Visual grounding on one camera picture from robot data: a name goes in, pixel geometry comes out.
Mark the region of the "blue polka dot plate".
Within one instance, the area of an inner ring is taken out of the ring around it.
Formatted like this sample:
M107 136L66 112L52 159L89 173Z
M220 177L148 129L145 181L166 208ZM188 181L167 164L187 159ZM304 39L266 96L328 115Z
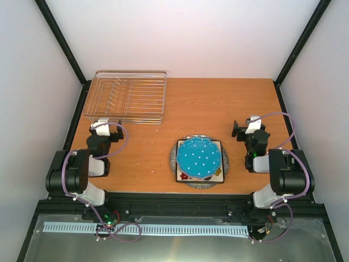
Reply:
M220 144L208 138L187 139L177 150L176 162L190 178L211 177L222 166Z

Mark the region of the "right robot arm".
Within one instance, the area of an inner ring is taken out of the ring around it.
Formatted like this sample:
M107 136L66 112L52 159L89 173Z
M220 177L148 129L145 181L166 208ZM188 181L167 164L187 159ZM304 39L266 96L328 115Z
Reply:
M232 136L246 148L245 168L248 172L269 174L269 183L252 194L258 209L272 209L279 203L312 194L315 179L302 150L267 149L270 134L260 120L234 121Z

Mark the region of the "chrome wire dish rack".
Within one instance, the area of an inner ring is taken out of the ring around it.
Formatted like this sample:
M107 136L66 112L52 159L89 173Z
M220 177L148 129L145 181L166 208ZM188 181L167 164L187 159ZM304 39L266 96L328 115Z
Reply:
M83 115L123 123L161 124L167 72L161 70L100 70L89 88Z

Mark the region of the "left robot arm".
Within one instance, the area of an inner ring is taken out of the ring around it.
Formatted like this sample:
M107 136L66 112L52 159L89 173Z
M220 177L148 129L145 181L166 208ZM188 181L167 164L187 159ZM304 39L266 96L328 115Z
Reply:
M92 123L86 148L57 151L45 179L50 194L64 194L86 206L95 206L94 213L103 220L113 215L113 205L106 201L106 192L89 182L93 177L106 177L110 173L111 156L118 154L126 143L111 153L113 143L128 141L128 132L121 121L101 118Z

